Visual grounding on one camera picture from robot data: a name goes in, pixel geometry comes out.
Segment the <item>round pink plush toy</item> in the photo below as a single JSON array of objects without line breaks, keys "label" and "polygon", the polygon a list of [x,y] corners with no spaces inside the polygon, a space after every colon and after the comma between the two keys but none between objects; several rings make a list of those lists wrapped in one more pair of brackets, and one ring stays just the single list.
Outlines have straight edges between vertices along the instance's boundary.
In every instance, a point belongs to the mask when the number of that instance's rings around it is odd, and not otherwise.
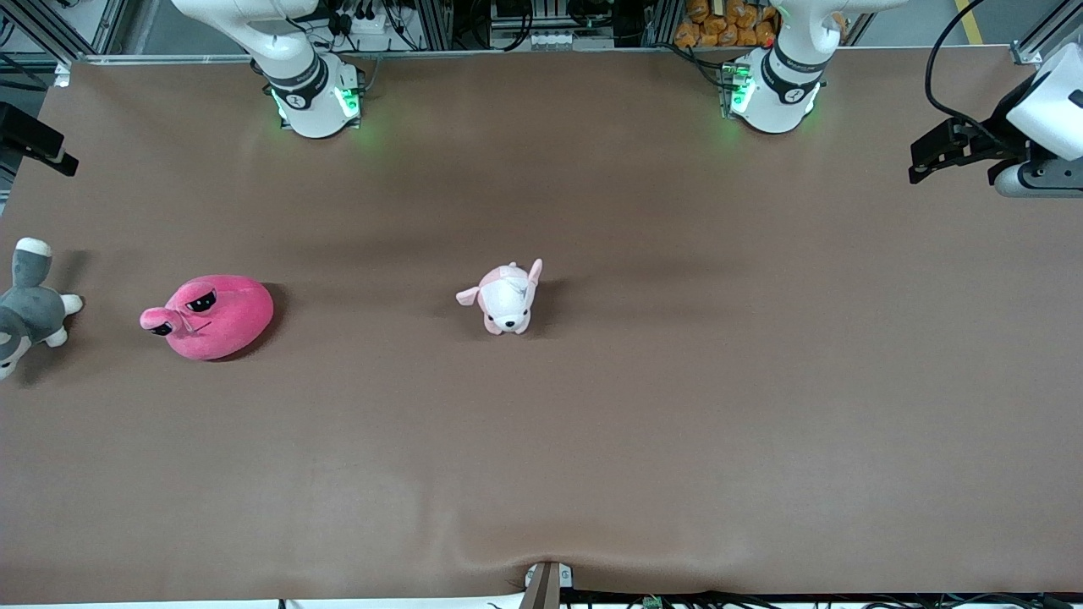
[{"label": "round pink plush toy", "polygon": [[139,323],[179,357],[217,361],[255,344],[273,316],[266,285],[244,275],[216,274],[179,285],[166,304],[140,313]]}]

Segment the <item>grey and white plush husky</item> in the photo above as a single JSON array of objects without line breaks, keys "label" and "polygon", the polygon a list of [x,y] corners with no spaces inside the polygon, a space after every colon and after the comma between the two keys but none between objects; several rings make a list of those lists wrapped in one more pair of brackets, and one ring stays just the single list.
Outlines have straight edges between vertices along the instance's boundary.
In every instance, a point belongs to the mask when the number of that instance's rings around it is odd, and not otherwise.
[{"label": "grey and white plush husky", "polygon": [[16,370],[36,344],[58,348],[69,340],[66,322],[84,309],[78,294],[48,288],[52,248],[44,239],[22,238],[12,255],[12,286],[0,294],[0,381]]}]

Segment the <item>orange packaged snacks pile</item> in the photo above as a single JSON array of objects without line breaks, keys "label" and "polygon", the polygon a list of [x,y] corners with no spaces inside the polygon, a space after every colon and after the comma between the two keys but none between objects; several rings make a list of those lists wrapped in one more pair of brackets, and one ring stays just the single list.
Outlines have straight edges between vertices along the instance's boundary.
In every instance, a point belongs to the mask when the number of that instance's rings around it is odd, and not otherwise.
[{"label": "orange packaged snacks pile", "polygon": [[677,14],[658,46],[811,47],[831,52],[846,33],[844,13],[863,0],[674,0]]}]

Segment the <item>white power strip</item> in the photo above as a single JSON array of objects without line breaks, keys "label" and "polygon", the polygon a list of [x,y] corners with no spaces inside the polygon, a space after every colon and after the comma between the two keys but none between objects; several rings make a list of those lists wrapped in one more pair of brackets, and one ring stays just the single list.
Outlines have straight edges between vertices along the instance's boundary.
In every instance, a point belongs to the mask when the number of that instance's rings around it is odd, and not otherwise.
[{"label": "white power strip", "polygon": [[326,0],[328,28],[332,35],[386,35],[392,27],[386,10],[378,11],[376,0]]}]

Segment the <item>pink and white plush dog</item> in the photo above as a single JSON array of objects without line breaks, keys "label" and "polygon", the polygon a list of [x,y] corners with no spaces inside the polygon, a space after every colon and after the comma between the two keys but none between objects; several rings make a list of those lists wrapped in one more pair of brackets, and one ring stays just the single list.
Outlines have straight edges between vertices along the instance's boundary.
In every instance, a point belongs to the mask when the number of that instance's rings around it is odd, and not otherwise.
[{"label": "pink and white plush dog", "polygon": [[496,265],[475,286],[456,293],[458,304],[477,304],[490,334],[525,334],[531,323],[531,306],[542,282],[544,261],[536,259],[529,269],[512,261]]}]

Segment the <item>brown table mat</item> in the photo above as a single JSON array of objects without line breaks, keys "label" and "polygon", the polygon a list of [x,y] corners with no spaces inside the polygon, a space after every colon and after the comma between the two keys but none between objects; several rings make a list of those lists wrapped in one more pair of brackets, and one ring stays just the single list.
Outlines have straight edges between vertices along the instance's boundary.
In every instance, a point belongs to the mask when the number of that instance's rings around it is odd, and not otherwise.
[{"label": "brown table mat", "polygon": [[[358,129],[244,64],[78,65],[0,216],[84,297],[0,381],[0,604],[1083,592],[1083,200],[910,185],[924,54],[753,134],[671,54],[388,59]],[[456,293],[544,261],[525,334]],[[140,327],[244,275],[217,361]]]}]

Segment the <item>aluminium table frame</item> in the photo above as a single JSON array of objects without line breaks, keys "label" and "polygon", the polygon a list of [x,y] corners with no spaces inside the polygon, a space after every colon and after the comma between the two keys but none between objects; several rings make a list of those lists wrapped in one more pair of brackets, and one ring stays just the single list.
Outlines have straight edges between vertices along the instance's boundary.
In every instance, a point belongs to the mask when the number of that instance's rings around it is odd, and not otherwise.
[{"label": "aluminium table frame", "polygon": [[[848,11],[841,47],[930,47],[970,0],[908,0],[888,10]],[[326,0],[293,20],[318,52],[349,59],[429,57],[529,52],[661,52],[657,34],[670,30],[674,0],[376,0],[392,22],[386,35],[336,36]],[[1053,49],[1039,26],[1057,25],[1068,38],[1083,31],[1083,0],[986,0],[943,46],[1014,46],[1029,40]],[[751,47],[692,47],[745,52]],[[173,0],[0,0],[0,55],[25,67],[77,62],[247,62],[242,46]]]}]

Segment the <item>metal table edge bracket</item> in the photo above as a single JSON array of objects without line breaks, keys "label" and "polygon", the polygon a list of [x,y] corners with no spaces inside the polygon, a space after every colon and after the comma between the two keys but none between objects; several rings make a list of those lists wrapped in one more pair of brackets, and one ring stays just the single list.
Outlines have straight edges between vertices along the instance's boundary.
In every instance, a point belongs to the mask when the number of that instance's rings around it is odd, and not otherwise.
[{"label": "metal table edge bracket", "polygon": [[562,594],[574,588],[574,571],[567,563],[533,563],[526,572],[525,584],[519,609],[566,609]]}]

